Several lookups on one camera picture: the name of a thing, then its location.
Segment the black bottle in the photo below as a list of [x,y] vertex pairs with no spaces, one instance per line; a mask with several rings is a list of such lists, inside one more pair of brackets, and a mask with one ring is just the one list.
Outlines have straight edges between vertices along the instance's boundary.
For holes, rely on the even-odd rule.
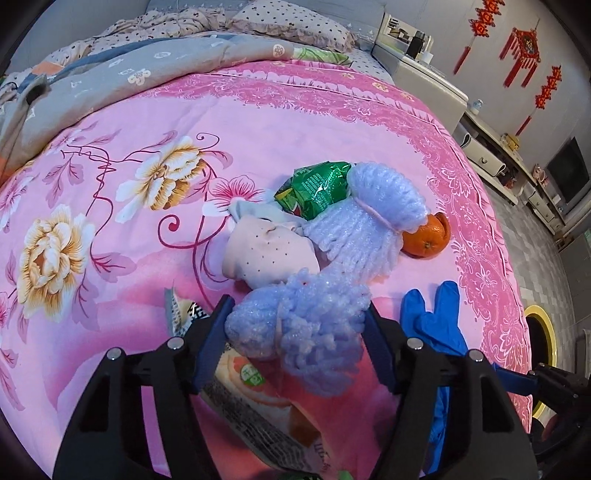
[[407,48],[406,55],[408,55],[409,57],[414,58],[416,60],[417,55],[419,54],[419,52],[423,48],[425,36],[426,35],[423,32],[419,32],[417,30],[417,32],[414,34],[413,39],[410,42],[410,45]]

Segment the snack package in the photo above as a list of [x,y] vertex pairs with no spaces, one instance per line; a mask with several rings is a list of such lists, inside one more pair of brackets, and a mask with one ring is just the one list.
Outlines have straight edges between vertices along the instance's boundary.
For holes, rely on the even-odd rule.
[[[173,289],[165,291],[165,305],[168,329],[174,336],[184,336],[193,322],[209,317],[197,303],[180,298]],[[200,396],[270,467],[336,477],[336,473],[331,475],[320,432],[230,344],[214,379]]]
[[275,200],[286,212],[312,220],[328,205],[347,196],[347,162],[324,162],[294,170],[275,194]]

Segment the white wall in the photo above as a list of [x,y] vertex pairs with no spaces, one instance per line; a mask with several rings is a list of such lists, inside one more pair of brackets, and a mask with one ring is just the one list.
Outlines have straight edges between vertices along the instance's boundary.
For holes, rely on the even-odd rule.
[[[591,171],[591,85],[583,58],[552,13],[539,0],[511,0],[501,5],[490,37],[475,40],[472,51],[457,75],[453,69],[463,49],[473,38],[468,20],[476,18],[481,0],[388,0],[387,11],[435,39],[433,66],[471,99],[481,98],[481,117],[499,133],[515,134],[534,109],[534,97],[546,83],[552,65],[562,65],[563,81],[553,92],[545,110],[537,110],[520,136],[521,150],[529,166],[548,164],[560,147],[576,136]],[[542,63],[527,88],[521,87],[522,70],[510,88],[503,82],[514,61],[499,54],[513,27],[538,26]]]
[[121,18],[142,15],[148,0],[56,0],[33,25],[7,72],[20,72],[52,51],[101,33]]

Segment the polka dot pillowcase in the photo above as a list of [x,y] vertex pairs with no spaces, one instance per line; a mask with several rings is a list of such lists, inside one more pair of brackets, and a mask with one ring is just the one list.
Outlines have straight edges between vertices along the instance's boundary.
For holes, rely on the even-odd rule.
[[356,41],[349,30],[334,20],[282,0],[254,0],[228,22],[228,28],[341,53],[353,50]]

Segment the pink floral bedspread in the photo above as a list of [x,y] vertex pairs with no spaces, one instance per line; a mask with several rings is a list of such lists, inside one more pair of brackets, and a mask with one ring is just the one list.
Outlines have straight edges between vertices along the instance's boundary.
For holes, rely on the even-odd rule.
[[[295,168],[327,160],[395,167],[452,226],[438,257],[402,255],[390,278],[372,285],[380,313],[397,319],[412,288],[430,307],[437,285],[454,280],[468,346],[503,367],[530,368],[491,204],[419,100],[352,70],[302,61],[193,74],[89,115],[0,192],[0,407],[46,472],[104,352],[166,340],[165,288],[206,309],[224,293],[243,297],[220,273],[231,200],[267,201]],[[332,467],[369,476],[395,401],[367,355],[343,397],[318,399],[289,381],[283,393],[323,432]],[[531,400],[514,401],[529,428]],[[223,478],[268,472],[201,400],[194,404]],[[145,405],[152,460],[166,471],[147,393]]]

